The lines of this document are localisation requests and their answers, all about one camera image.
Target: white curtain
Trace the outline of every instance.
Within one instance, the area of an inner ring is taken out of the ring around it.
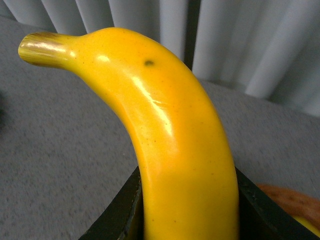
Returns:
[[[0,0],[0,15],[70,35],[132,29],[200,80],[320,117],[320,0]]]

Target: gray carpet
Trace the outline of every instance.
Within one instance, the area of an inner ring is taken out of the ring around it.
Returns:
[[[77,76],[19,58],[39,29],[0,22],[0,239],[77,240],[137,166],[131,141]],[[202,84],[247,177],[320,199],[319,118]]]

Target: banana stem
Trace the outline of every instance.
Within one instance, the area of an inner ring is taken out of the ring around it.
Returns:
[[[71,54],[68,44],[75,36],[52,32],[27,35],[20,43],[20,57],[36,66],[63,69]]]

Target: fake banana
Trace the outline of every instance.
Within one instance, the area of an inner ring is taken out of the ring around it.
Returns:
[[[218,114],[192,72],[139,33],[32,33],[28,63],[71,71],[125,125],[141,174],[144,239],[239,238],[237,176]]]

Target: black holder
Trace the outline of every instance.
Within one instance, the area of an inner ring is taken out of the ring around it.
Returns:
[[[240,240],[319,240],[236,169]],[[137,167],[107,209],[79,240],[142,240],[143,195]]]

